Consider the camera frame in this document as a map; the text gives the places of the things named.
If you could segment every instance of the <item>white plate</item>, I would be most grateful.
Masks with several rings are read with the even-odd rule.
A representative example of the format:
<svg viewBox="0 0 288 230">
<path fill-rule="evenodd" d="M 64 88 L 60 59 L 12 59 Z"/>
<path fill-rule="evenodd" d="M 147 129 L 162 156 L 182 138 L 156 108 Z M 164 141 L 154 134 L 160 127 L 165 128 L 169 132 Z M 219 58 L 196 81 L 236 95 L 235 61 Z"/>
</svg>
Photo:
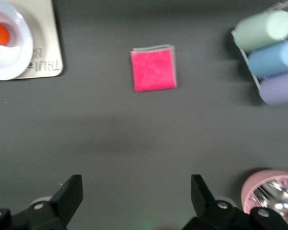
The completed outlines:
<svg viewBox="0 0 288 230">
<path fill-rule="evenodd" d="M 33 39 L 22 15 L 8 2 L 0 0 L 0 22 L 10 32 L 10 41 L 0 46 L 0 80 L 22 74 L 32 58 Z"/>
</svg>

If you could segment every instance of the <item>metal ladle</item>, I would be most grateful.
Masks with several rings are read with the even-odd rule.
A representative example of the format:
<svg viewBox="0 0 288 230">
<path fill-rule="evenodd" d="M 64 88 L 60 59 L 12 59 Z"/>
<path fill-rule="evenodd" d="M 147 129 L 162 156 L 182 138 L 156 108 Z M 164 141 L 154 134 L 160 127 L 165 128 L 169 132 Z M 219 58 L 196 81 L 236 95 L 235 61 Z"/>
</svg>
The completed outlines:
<svg viewBox="0 0 288 230">
<path fill-rule="evenodd" d="M 262 207 L 268 207 L 288 222 L 288 189 L 276 180 L 269 181 L 253 191 Z"/>
</svg>

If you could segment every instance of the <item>gray table surface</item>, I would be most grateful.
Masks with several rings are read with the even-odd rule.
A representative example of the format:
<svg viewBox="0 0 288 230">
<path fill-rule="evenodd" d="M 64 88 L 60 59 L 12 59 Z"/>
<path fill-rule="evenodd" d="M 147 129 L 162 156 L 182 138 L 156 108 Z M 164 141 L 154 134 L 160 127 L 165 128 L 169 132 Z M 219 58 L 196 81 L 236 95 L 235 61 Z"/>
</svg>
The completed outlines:
<svg viewBox="0 0 288 230">
<path fill-rule="evenodd" d="M 288 105 L 260 101 L 229 32 L 276 0 L 54 0 L 65 69 L 0 82 L 0 207 L 81 174 L 71 230 L 179 230 L 192 174 L 239 207 L 243 182 L 288 172 Z M 176 47 L 178 87 L 135 93 L 130 51 Z"/>
</svg>

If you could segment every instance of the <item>folded cloth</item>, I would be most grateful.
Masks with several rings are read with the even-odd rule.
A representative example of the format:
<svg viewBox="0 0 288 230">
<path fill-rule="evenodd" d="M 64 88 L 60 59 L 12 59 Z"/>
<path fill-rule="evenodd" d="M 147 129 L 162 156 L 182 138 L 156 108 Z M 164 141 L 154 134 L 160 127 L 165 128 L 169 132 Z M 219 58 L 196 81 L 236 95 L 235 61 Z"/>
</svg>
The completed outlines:
<svg viewBox="0 0 288 230">
<path fill-rule="evenodd" d="M 175 47 L 171 45 L 134 48 L 131 51 L 134 91 L 176 88 Z"/>
</svg>

